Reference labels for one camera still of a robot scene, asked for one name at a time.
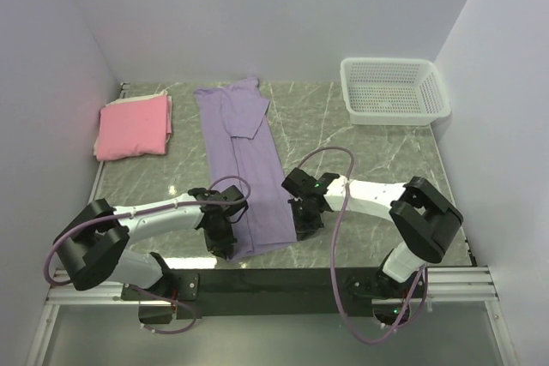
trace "clothing sleeve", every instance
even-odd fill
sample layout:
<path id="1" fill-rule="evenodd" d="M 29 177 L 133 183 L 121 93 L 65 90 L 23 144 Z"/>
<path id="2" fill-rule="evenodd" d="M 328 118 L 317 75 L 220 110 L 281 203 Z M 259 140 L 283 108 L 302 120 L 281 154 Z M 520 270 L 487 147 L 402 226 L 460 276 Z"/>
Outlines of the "clothing sleeve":
<path id="1" fill-rule="evenodd" d="M 268 109 L 268 99 L 241 90 L 223 93 L 221 115 L 231 137 L 253 139 Z"/>

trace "white wall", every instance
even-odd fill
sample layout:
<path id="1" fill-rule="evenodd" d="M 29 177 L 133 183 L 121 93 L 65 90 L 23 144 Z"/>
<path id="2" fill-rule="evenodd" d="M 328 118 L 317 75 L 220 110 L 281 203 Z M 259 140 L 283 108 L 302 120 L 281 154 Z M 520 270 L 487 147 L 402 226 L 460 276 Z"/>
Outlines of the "white wall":
<path id="1" fill-rule="evenodd" d="M 434 59 L 466 0 L 77 2 L 122 81 L 320 81 L 344 57 Z"/>
<path id="2" fill-rule="evenodd" d="M 525 365 L 549 359 L 549 2 L 468 0 L 437 59 L 439 146 Z"/>
<path id="3" fill-rule="evenodd" d="M 0 0 L 0 353 L 23 364 L 53 238 L 86 204 L 117 83 L 71 0 Z"/>

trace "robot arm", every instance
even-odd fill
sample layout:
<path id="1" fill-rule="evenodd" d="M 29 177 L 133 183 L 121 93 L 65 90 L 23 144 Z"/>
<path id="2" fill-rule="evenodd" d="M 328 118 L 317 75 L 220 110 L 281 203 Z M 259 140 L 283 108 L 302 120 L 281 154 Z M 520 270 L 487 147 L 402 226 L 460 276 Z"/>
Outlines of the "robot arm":
<path id="1" fill-rule="evenodd" d="M 380 267 L 380 276 L 402 284 L 426 262 L 439 263 L 462 226 L 460 212 L 423 177 L 409 183 L 372 183 L 325 173 L 316 180 L 294 169 L 282 186 L 290 201 L 301 238 L 323 227 L 321 213 L 341 210 L 348 185 L 347 210 L 396 224 L 403 241 Z"/>
<path id="2" fill-rule="evenodd" d="M 218 201 L 221 204 L 187 205 L 185 202 Z M 170 287 L 171 274 L 163 259 L 155 253 L 141 255 L 126 250 L 128 244 L 169 231 L 203 229 L 206 247 L 213 255 L 230 257 L 237 239 L 232 234 L 231 216 L 244 213 L 247 202 L 236 186 L 223 192 L 197 188 L 169 201 L 136 207 L 111 207 L 104 199 L 92 201 L 61 232 L 89 220 L 129 215 L 123 219 L 90 225 L 67 238 L 57 249 L 59 259 L 79 291 L 91 289 L 105 280 L 129 283 L 150 289 Z"/>

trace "pink towel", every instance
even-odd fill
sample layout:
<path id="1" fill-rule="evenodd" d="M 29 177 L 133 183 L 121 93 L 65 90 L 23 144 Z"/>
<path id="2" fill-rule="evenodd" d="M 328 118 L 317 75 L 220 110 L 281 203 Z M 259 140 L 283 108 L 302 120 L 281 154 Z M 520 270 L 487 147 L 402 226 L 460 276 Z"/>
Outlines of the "pink towel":
<path id="1" fill-rule="evenodd" d="M 166 93 L 115 100 L 100 112 L 100 134 L 94 147 L 97 160 L 166 154 L 171 119 L 171 101 Z"/>

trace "black motor joint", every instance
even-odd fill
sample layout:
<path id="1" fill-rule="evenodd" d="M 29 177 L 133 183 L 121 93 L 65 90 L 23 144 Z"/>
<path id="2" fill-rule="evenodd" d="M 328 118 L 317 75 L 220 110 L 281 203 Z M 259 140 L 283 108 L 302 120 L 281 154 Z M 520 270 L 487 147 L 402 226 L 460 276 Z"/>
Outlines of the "black motor joint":
<path id="1" fill-rule="evenodd" d="M 282 187 L 295 199 L 288 201 L 292 207 L 293 223 L 298 240 L 304 240 L 324 227 L 322 213 L 332 212 L 324 195 L 328 186 L 340 175 L 324 173 L 320 179 L 294 168 L 284 179 Z"/>
<path id="2" fill-rule="evenodd" d="M 112 216 L 114 208 L 105 199 L 90 202 L 56 237 L 89 220 Z M 128 228 L 117 219 L 108 220 L 74 234 L 57 249 L 57 255 L 78 291 L 91 289 L 111 276 L 130 240 Z"/>
<path id="3" fill-rule="evenodd" d="M 236 186 L 231 186 L 222 192 L 208 190 L 205 188 L 194 188 L 189 190 L 189 195 L 198 201 L 240 201 L 244 195 Z M 248 210 L 248 203 L 241 201 L 234 205 L 202 205 L 204 213 L 200 224 L 196 229 L 204 229 L 204 239 L 208 251 L 223 259 L 228 259 L 234 252 L 234 244 L 237 242 L 232 233 L 231 217 L 237 213 L 245 213 Z"/>
<path id="4" fill-rule="evenodd" d="M 385 261 L 383 261 L 378 270 L 376 270 L 376 272 L 370 277 L 350 277 L 346 279 L 345 284 L 349 295 L 354 298 L 368 300 L 384 300 L 405 297 L 412 286 L 417 272 L 414 272 L 405 282 L 399 283 L 383 272 L 384 264 Z M 423 286 L 418 285 L 413 296 L 420 297 L 422 293 Z"/>
<path id="5" fill-rule="evenodd" d="M 440 263 L 462 227 L 463 215 L 427 179 L 413 177 L 389 215 L 412 253 Z"/>

